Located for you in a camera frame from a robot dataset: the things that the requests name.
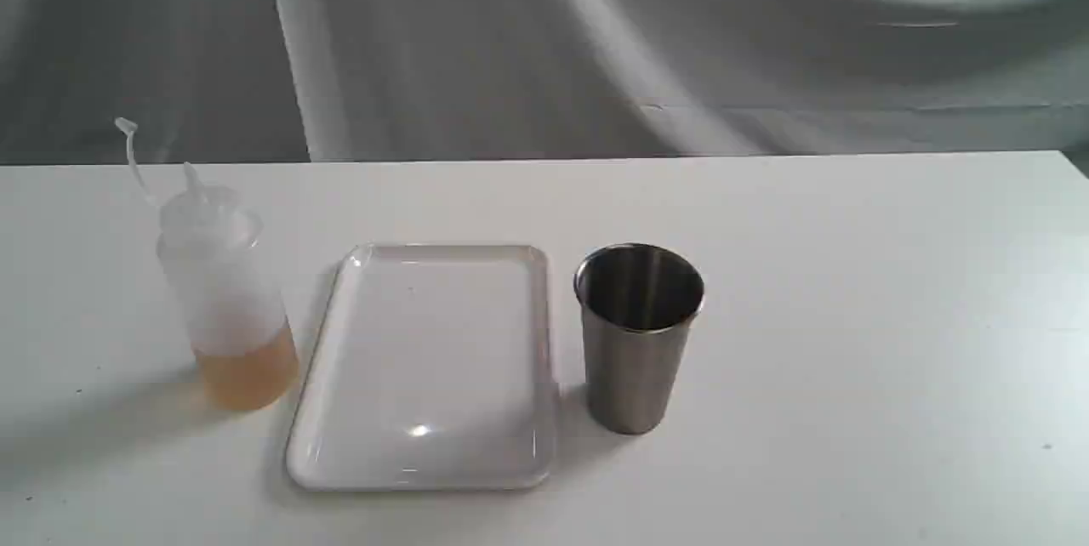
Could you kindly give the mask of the translucent squeeze bottle amber liquid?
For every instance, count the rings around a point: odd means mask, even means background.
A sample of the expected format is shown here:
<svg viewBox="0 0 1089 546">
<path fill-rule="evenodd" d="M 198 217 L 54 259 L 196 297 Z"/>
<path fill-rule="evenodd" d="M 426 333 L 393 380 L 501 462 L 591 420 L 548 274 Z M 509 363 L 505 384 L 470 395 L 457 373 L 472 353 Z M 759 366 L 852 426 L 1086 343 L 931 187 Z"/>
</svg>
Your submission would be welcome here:
<svg viewBox="0 0 1089 546">
<path fill-rule="evenodd" d="M 176 298 L 206 391 L 218 407 L 250 412 L 277 401 L 299 375 L 280 287 L 265 267 L 260 216 L 224 185 L 184 163 L 184 189 L 159 201 L 135 155 L 137 124 L 117 118 L 129 171 L 158 213 L 156 253 Z"/>
</svg>

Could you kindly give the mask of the stainless steel cup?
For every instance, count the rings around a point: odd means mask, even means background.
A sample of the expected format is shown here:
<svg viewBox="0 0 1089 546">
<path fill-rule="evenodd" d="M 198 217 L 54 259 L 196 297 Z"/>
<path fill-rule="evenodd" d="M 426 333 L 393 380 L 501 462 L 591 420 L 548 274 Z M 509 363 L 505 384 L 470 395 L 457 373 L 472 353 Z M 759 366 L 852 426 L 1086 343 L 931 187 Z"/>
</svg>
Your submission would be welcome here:
<svg viewBox="0 0 1089 546">
<path fill-rule="evenodd" d="M 621 435 L 656 429 L 703 310 L 703 276 L 670 250 L 626 242 L 589 254 L 573 287 L 589 414 Z"/>
</svg>

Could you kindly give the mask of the white rectangular plastic tray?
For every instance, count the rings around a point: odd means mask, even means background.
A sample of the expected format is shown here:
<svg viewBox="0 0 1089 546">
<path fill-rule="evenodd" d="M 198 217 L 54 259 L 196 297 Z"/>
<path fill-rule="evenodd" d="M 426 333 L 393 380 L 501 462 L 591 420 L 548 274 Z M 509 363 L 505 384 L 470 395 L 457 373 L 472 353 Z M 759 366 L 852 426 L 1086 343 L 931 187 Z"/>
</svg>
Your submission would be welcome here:
<svg viewBox="0 0 1089 546">
<path fill-rule="evenodd" d="M 308 492 L 547 480 L 559 388 L 548 262 L 518 244 L 366 244 L 339 263 L 285 447 Z"/>
</svg>

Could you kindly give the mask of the grey fabric backdrop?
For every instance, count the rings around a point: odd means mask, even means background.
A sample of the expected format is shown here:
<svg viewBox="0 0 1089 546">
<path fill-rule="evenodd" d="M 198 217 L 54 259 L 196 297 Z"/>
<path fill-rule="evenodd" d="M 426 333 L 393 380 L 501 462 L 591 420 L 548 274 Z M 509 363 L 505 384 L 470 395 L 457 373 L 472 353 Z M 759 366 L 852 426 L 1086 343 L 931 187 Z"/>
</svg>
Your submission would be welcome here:
<svg viewBox="0 0 1089 546">
<path fill-rule="evenodd" d="M 3 163 L 1059 151 L 1086 0 L 3 0 Z"/>
</svg>

